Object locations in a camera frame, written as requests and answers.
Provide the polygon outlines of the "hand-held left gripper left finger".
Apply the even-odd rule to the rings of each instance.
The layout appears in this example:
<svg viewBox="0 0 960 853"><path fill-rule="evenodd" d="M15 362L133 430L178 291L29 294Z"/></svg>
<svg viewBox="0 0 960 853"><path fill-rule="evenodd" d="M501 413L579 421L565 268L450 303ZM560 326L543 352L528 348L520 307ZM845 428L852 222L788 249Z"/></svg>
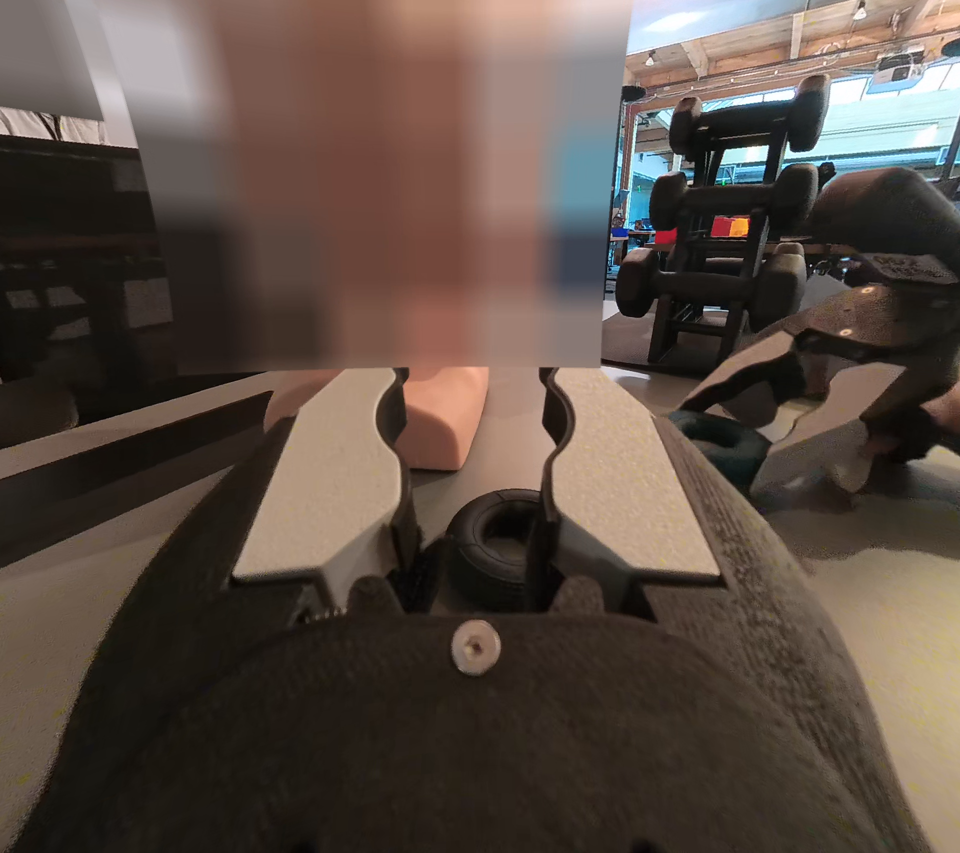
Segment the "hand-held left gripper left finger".
<svg viewBox="0 0 960 853"><path fill-rule="evenodd" d="M232 570L236 583L311 581L332 607L354 582L418 563L405 367L284 373L268 412L289 431Z"/></svg>

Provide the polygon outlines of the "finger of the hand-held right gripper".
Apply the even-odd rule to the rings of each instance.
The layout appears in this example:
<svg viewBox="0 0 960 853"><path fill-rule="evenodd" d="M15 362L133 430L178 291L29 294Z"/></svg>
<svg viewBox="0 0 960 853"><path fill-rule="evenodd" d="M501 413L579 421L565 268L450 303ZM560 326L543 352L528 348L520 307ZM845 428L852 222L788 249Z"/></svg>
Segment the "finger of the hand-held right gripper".
<svg viewBox="0 0 960 853"><path fill-rule="evenodd" d="M837 372L823 402L798 417L771 447L771 487L825 475L836 487L858 493L873 457L864 451L869 427L863 415L906 372L900 365L859 365Z"/></svg>
<svg viewBox="0 0 960 853"><path fill-rule="evenodd" d="M706 413L721 407L752 429L771 424L780 407L805 394L807 376L795 336L779 331L729 356L680 402L678 409Z"/></svg>

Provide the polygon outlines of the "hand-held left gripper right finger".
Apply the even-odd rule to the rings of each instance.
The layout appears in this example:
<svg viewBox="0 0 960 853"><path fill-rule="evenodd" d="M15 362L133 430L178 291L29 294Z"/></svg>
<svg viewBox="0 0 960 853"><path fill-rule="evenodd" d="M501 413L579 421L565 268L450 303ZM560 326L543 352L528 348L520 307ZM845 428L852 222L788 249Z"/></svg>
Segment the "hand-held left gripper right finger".
<svg viewBox="0 0 960 853"><path fill-rule="evenodd" d="M654 415L600 368L542 367L543 465L527 593L585 577L605 607L641 607L649 585L717 587L722 572Z"/></svg>

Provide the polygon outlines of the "teal rubber tyre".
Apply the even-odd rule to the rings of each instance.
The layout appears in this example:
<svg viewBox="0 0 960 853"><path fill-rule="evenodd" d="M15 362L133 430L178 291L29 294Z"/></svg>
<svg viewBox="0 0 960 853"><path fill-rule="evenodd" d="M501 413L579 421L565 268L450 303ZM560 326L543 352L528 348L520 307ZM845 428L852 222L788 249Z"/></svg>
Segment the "teal rubber tyre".
<svg viewBox="0 0 960 853"><path fill-rule="evenodd" d="M673 425L741 493L747 494L771 442L751 427L707 412L675 410Z"/></svg>

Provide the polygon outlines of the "black rubber tyre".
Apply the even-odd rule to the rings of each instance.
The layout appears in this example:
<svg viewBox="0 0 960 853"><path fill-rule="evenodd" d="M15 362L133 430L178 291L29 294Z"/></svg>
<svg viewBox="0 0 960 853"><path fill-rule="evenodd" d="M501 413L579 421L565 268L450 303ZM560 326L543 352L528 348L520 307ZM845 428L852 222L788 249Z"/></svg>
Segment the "black rubber tyre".
<svg viewBox="0 0 960 853"><path fill-rule="evenodd" d="M490 491L451 519L448 578L474 607L499 614L527 610L527 546L540 500L540 492L528 488Z"/></svg>

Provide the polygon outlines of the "black dumbbell rack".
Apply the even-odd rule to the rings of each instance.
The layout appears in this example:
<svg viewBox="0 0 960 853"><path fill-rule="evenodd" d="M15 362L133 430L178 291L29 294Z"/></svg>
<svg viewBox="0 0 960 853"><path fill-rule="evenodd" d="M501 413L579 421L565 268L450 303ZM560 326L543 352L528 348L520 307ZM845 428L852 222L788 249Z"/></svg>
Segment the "black dumbbell rack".
<svg viewBox="0 0 960 853"><path fill-rule="evenodd" d="M804 218L818 192L814 165L795 163L782 171L786 151L810 151L823 126L823 112L816 108L804 116L800 101L797 93L788 102L705 114L701 100L691 96L674 109L669 146L676 157L693 164L694 176L692 185L680 171L661 176L651 194L651 224L677 234L666 268L657 251L640 250L637 310L643 315L656 306L648 364L667 363L682 333L719 338L716 361L721 362L733 352L745 320L757 332L799 304L806 272L796 265L781 267L780 255L770 269L763 260L770 232L782 235ZM767 149L761 181L718 185L725 152L749 147ZM738 216L747 219L747 236L738 251L724 255L738 260L738 271L708 270L708 263L720 257L715 220Z"/></svg>

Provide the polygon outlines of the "black dumbbell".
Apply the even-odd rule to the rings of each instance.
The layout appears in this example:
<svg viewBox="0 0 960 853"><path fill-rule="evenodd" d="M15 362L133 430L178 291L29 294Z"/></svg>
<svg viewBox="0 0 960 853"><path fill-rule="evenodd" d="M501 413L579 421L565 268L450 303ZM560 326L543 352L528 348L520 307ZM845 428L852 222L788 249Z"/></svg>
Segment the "black dumbbell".
<svg viewBox="0 0 960 853"><path fill-rule="evenodd" d="M791 151L809 152L817 145L830 106L832 80L827 74L805 77L790 100L758 102L704 110L698 96L681 99L671 115L668 143L677 155L690 158L696 136L730 140L764 137L784 127Z"/></svg>
<svg viewBox="0 0 960 853"><path fill-rule="evenodd" d="M772 184L733 184L690 187L682 171L654 181L648 219L657 231L676 228L682 213L704 216L768 218L774 231L785 232L802 222L818 195L819 169L812 163L784 168Z"/></svg>
<svg viewBox="0 0 960 853"><path fill-rule="evenodd" d="M615 302L626 317L642 318L664 295L697 306L724 309L742 303L749 316L750 331L764 328L798 312L808 269L804 248L785 242L763 260L755 276L710 271L664 271L660 254L652 247L628 252L620 264L615 284Z"/></svg>

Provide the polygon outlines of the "pink rounded block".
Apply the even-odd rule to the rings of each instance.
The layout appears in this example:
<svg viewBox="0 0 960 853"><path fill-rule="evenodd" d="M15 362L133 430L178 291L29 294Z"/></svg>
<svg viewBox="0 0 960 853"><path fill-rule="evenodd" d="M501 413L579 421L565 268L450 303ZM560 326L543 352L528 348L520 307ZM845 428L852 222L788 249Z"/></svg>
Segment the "pink rounded block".
<svg viewBox="0 0 960 853"><path fill-rule="evenodd" d="M289 371L273 391L263 420L268 432L323 390L341 371ZM483 413L486 366L411 367L403 386L406 427L395 448L409 468L452 472L465 463Z"/></svg>

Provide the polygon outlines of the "dark grey floor mat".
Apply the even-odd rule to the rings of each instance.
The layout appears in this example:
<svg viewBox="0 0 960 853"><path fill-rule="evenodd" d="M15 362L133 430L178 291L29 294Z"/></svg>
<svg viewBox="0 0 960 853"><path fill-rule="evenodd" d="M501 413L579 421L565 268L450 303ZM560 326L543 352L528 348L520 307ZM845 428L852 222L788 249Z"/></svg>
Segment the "dark grey floor mat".
<svg viewBox="0 0 960 853"><path fill-rule="evenodd" d="M604 319L601 350L604 365L702 379L722 362L719 351L727 327L725 309L707 309L692 322L689 330L668 332L664 351L654 350L654 360L651 360L655 326L654 312L640 318L616 312Z"/></svg>

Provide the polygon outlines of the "ceiling projector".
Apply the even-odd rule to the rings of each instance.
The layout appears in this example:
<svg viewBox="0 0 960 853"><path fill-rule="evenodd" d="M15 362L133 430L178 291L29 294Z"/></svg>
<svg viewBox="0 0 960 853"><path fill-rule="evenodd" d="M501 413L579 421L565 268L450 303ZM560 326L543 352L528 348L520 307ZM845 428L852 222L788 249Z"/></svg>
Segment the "ceiling projector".
<svg viewBox="0 0 960 853"><path fill-rule="evenodd" d="M883 56L877 62L865 90L866 96L899 93L915 87L927 70L922 45Z"/></svg>

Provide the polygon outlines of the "dark storage shelf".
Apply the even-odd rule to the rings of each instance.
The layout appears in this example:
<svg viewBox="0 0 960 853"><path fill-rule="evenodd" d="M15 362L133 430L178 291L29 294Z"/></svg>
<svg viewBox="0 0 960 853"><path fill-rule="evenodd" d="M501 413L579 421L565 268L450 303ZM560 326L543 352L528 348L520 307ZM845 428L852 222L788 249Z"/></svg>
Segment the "dark storage shelf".
<svg viewBox="0 0 960 853"><path fill-rule="evenodd" d="M166 270L134 147L2 136L2 378L34 375L54 332L86 320L102 381L150 380L127 284Z"/></svg>

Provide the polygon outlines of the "black table rail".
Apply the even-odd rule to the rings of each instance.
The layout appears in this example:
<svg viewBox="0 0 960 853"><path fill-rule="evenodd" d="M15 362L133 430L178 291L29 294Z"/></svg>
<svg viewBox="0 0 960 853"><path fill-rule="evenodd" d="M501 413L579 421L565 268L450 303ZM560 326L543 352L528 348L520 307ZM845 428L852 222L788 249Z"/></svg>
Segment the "black table rail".
<svg viewBox="0 0 960 853"><path fill-rule="evenodd" d="M269 396L261 392L4 477L2 567L242 461L262 439Z"/></svg>

